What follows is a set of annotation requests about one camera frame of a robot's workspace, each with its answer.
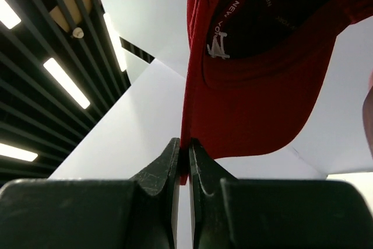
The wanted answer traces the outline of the pink baseball cap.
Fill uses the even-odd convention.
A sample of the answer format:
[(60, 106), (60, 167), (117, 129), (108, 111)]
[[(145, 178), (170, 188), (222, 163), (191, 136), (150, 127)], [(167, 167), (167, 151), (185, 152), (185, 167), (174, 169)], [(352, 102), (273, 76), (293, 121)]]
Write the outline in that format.
[(363, 123), (365, 136), (367, 138), (368, 147), (371, 155), (373, 154), (373, 89), (372, 89), (372, 73), (368, 81), (368, 93), (363, 104)]

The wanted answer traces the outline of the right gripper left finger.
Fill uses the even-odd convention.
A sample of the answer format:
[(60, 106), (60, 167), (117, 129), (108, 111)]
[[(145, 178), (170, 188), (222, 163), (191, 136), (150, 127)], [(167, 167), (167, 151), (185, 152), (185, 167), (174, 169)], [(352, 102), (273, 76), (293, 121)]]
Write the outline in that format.
[(180, 141), (127, 180), (14, 180), (2, 248), (175, 248)]

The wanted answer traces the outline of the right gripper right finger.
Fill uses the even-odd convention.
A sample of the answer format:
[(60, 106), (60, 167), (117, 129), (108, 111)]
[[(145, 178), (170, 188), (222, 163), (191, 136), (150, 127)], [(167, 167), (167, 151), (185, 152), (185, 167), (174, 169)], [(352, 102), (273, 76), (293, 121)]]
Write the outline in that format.
[(372, 215), (349, 183), (234, 177), (189, 146), (194, 248), (371, 248)]

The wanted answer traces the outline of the red cap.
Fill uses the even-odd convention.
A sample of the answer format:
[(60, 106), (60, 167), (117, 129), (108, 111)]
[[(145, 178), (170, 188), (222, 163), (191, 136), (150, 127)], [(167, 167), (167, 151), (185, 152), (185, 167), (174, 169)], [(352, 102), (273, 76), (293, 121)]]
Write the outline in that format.
[(337, 36), (372, 0), (187, 0), (189, 64), (180, 148), (212, 159), (289, 144), (321, 91)]

